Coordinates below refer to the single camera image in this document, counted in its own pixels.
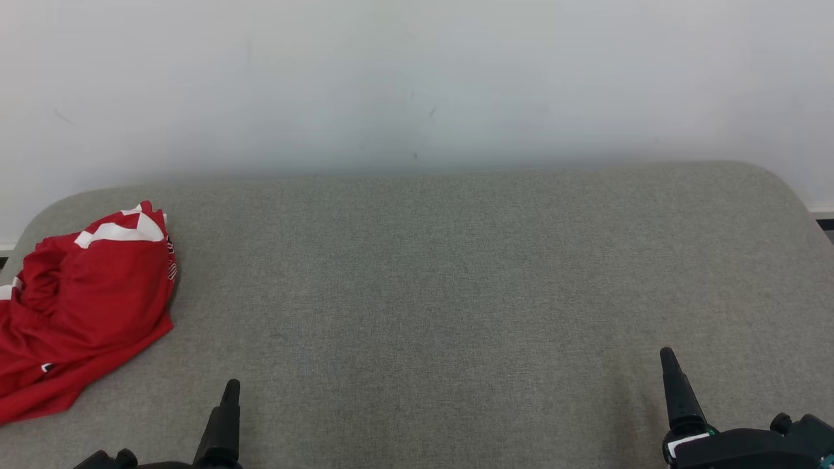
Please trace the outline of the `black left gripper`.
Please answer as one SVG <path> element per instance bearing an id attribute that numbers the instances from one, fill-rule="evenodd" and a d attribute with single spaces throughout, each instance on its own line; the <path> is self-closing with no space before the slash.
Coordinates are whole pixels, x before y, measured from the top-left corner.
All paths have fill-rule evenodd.
<path id="1" fill-rule="evenodd" d="M 241 468 L 240 381 L 227 381 L 221 401 L 210 413 L 197 448 L 194 465 L 185 461 L 157 461 L 135 469 Z"/>

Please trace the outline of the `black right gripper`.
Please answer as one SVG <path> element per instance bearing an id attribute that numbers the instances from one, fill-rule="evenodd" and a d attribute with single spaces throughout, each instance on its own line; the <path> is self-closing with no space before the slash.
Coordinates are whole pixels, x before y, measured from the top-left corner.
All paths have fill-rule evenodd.
<path id="1" fill-rule="evenodd" d="M 659 351 L 669 433 L 661 448 L 670 468 L 830 468 L 832 427 L 793 423 L 785 433 L 707 425 L 674 351 Z"/>

